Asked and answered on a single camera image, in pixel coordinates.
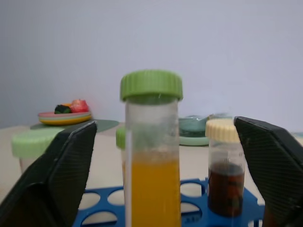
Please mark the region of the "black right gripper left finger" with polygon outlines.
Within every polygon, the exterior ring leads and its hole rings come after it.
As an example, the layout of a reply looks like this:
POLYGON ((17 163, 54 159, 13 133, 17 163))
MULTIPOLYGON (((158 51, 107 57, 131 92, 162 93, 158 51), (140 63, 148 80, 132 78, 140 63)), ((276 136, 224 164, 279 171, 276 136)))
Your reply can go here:
POLYGON ((95 121, 59 132, 0 204, 0 227, 72 227, 91 164, 95 121))

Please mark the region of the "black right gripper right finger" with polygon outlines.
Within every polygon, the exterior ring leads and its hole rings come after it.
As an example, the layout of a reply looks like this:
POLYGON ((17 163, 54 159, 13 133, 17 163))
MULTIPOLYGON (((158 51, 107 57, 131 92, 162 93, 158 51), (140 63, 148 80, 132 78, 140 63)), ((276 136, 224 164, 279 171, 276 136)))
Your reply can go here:
POLYGON ((303 227, 303 145, 265 121, 237 116, 234 125, 265 201, 263 227, 303 227))

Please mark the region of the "yellow liquid tube green cap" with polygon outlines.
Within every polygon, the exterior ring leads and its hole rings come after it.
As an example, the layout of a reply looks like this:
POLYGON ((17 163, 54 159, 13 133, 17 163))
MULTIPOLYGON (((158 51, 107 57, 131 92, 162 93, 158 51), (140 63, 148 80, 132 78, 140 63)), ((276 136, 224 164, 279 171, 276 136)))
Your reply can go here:
POLYGON ((125 104, 125 227, 181 227, 178 103, 182 80, 167 70, 121 79, 125 104))

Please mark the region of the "blue test tube rack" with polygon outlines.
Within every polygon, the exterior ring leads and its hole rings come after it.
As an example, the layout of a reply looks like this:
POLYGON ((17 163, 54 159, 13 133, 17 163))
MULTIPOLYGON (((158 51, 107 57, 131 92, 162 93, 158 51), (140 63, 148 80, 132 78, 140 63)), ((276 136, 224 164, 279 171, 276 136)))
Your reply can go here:
MULTIPOLYGON (((181 195, 182 227, 260 227, 264 206, 247 189, 244 189, 242 214, 227 218, 211 212, 207 206, 207 180, 198 178, 180 182, 200 186, 201 195, 190 197, 181 195)), ((121 192, 122 186, 87 189, 86 194, 99 196, 98 202, 89 208, 80 209, 72 227, 125 227, 125 206, 108 201, 110 195, 121 192)))

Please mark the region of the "pale green capped tube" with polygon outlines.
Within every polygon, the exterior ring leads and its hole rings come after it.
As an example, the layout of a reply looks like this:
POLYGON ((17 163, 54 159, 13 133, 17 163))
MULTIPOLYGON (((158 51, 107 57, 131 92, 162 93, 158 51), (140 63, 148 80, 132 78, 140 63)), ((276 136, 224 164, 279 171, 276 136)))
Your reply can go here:
POLYGON ((19 159, 21 173, 44 154, 55 136, 63 128, 44 128, 27 130, 13 136, 12 155, 19 159))

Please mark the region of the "dark brown tube cream cap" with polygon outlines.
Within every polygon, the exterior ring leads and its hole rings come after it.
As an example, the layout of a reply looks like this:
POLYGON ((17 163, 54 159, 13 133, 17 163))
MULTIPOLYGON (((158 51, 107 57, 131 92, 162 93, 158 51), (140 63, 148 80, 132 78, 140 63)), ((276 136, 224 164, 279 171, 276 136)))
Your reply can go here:
POLYGON ((239 216, 246 163, 233 119, 208 120, 205 135, 209 139, 208 208, 221 216, 239 216))

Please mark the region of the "stack of pastel plates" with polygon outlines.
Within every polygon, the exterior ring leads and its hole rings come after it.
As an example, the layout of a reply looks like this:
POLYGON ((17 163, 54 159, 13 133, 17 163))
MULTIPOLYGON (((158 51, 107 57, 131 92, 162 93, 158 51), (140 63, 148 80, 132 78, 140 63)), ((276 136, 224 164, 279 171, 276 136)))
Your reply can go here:
POLYGON ((63 113, 54 114, 52 112, 44 112, 38 114, 38 119, 46 125, 73 125, 89 121, 92 118, 90 111, 82 113, 63 113))

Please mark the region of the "dark green toy vegetable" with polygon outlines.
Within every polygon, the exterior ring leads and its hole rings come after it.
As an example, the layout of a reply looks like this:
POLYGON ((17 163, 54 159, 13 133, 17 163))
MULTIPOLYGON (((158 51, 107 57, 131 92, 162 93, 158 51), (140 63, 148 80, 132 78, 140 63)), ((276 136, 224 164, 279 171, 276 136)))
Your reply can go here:
POLYGON ((54 114, 70 114, 72 113, 72 110, 67 105, 57 105, 54 114))

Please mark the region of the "orange liquid tube green cap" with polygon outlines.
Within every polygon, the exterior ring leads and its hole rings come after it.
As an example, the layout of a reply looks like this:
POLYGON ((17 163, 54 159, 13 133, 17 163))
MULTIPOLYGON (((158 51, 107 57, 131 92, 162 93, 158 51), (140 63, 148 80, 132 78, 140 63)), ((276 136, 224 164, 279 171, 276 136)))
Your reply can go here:
POLYGON ((125 127, 116 130, 116 147, 121 151, 122 175, 125 182, 125 127))

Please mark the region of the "red toy fruit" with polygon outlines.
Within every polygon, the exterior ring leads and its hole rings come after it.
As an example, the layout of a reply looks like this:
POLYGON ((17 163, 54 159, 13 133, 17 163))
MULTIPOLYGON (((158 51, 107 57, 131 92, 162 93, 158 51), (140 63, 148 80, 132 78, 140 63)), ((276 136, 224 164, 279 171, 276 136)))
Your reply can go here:
POLYGON ((70 109, 73 113, 83 113, 89 111, 89 106, 85 100, 75 99, 72 101, 70 109))

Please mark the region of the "mint green plate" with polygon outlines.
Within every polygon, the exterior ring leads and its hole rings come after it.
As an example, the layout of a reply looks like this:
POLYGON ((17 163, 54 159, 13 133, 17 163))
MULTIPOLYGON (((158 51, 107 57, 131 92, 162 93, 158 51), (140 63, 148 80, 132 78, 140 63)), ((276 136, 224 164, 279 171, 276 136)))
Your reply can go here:
POLYGON ((207 137, 179 137, 181 146, 208 146, 209 139, 207 137))

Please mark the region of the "teal bowl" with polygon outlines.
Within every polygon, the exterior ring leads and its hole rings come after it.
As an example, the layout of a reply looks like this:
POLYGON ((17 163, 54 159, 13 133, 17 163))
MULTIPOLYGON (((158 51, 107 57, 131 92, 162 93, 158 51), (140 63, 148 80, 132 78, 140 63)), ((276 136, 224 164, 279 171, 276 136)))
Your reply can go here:
POLYGON ((211 116, 190 115, 179 118, 179 135, 181 137, 205 137, 206 122, 211 116))

